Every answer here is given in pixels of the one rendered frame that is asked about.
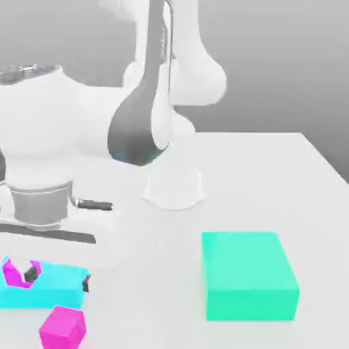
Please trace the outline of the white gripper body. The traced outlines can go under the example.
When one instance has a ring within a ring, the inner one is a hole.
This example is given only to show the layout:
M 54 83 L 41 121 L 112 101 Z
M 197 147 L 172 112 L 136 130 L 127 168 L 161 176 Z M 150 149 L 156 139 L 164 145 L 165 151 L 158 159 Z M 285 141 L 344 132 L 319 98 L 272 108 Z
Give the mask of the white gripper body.
M 127 245 L 113 211 L 81 210 L 56 230 L 36 231 L 0 220 L 0 256 L 38 260 L 85 269 L 113 270 L 127 256 Z

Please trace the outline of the small magenta cube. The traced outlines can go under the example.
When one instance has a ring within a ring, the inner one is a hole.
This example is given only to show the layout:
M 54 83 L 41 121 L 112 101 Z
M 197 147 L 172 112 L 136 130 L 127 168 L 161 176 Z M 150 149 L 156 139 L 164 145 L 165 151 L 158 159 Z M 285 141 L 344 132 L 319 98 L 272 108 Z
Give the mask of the small magenta cube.
M 83 311 L 58 305 L 39 329 L 43 349 L 78 349 L 86 332 Z
M 18 269 L 15 266 L 13 266 L 11 263 L 11 260 L 7 258 L 1 267 L 6 284 L 8 286 L 24 288 L 24 289 L 29 289 L 30 287 L 32 287 L 36 279 L 42 273 L 42 267 L 40 262 L 38 261 L 31 260 L 30 263 L 31 263 L 31 268 L 36 269 L 36 273 L 34 273 L 33 277 L 29 278 L 29 281 L 26 281 L 26 280 L 22 280 Z

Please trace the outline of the large cyan box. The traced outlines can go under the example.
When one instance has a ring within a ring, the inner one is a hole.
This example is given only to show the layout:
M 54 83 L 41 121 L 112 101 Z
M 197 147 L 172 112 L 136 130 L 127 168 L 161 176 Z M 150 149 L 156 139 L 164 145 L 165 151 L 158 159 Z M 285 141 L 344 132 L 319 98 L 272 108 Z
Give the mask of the large cyan box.
M 82 280 L 88 270 L 40 262 L 42 273 L 29 289 L 8 286 L 0 264 L 0 309 L 52 309 L 54 306 L 79 309 L 85 292 Z

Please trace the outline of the large mint green box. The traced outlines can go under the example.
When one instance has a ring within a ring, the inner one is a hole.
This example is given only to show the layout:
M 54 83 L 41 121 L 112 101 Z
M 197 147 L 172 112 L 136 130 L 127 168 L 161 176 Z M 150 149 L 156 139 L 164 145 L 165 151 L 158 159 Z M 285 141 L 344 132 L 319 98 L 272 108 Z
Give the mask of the large mint green box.
M 300 287 L 274 232 L 203 232 L 208 321 L 294 320 Z

